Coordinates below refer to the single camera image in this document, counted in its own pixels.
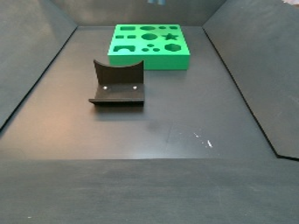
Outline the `blue gripper finger tip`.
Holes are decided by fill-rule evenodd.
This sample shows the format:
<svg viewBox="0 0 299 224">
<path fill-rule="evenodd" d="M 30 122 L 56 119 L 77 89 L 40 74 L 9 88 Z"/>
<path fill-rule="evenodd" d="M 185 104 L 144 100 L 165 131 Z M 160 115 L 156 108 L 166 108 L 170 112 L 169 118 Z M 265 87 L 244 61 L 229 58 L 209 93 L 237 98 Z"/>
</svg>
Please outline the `blue gripper finger tip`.
<svg viewBox="0 0 299 224">
<path fill-rule="evenodd" d="M 165 0 L 146 0 L 149 4 L 165 4 Z"/>
</svg>

